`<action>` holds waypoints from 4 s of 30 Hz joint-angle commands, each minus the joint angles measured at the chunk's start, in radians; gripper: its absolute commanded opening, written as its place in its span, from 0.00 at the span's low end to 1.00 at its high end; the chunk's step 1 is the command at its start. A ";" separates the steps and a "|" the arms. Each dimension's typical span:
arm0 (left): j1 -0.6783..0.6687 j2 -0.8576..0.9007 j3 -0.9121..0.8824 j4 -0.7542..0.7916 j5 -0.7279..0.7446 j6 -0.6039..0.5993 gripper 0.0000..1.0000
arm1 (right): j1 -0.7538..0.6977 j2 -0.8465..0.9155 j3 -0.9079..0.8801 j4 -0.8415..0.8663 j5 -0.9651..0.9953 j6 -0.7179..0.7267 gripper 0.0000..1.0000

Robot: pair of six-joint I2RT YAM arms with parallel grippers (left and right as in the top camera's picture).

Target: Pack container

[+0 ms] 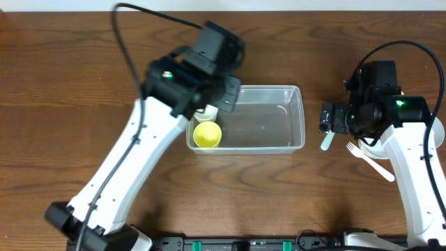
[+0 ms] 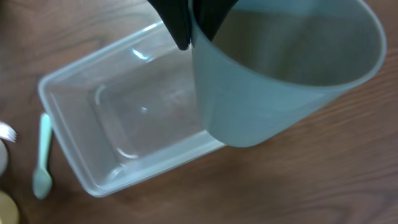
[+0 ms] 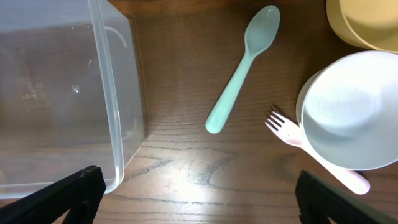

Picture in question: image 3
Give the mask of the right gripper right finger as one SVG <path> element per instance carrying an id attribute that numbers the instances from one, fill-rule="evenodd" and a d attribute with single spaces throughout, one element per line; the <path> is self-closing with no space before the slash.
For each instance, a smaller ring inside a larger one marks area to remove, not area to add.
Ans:
<path id="1" fill-rule="evenodd" d="M 298 178 L 295 196 L 302 224 L 397 224 L 395 218 L 305 170 L 301 171 Z"/>

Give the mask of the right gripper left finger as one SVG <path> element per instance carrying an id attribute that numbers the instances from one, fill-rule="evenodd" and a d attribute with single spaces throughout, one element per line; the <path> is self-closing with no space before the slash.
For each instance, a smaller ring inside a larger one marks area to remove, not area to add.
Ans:
<path id="1" fill-rule="evenodd" d="M 98 166 L 88 166 L 37 192 L 1 208 L 1 224 L 64 223 L 91 224 L 106 190 Z"/>

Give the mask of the white plastic fork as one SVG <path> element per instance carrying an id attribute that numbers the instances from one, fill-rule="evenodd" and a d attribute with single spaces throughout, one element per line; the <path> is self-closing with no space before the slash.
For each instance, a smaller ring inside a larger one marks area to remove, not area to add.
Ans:
<path id="1" fill-rule="evenodd" d="M 265 125 L 286 144 L 303 149 L 353 193 L 364 195 L 370 191 L 371 184 L 363 176 L 322 158 L 309 144 L 300 127 L 293 121 L 273 111 L 269 114 Z"/>

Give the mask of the clear plastic container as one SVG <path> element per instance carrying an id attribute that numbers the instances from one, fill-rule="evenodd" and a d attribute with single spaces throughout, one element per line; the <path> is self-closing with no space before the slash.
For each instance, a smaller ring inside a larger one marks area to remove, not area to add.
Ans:
<path id="1" fill-rule="evenodd" d="M 131 25 L 107 0 L 1 0 L 1 198 L 90 165 L 106 191 L 144 141 Z"/>

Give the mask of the white plastic bowl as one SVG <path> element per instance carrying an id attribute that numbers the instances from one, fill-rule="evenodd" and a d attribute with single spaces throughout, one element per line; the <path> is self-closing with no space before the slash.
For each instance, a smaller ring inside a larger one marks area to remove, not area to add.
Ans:
<path id="1" fill-rule="evenodd" d="M 314 74 L 296 102 L 308 143 L 325 160 L 351 170 L 397 162 L 397 54 L 347 55 Z"/>

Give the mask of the mint green plastic spoon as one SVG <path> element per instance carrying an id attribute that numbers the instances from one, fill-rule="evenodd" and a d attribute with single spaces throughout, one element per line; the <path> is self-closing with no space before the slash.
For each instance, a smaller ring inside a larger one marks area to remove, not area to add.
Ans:
<path id="1" fill-rule="evenodd" d="M 244 33 L 244 55 L 206 120 L 209 133 L 217 134 L 224 128 L 254 59 L 271 46 L 279 25 L 280 11 L 274 5 L 262 8 L 251 19 Z"/>

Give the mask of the yellow plastic bowl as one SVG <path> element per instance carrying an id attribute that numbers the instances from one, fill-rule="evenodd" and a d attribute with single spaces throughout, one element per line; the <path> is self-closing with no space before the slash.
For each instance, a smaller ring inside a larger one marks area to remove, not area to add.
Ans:
<path id="1" fill-rule="evenodd" d="M 327 0 L 326 15 L 346 43 L 397 53 L 397 0 Z"/>

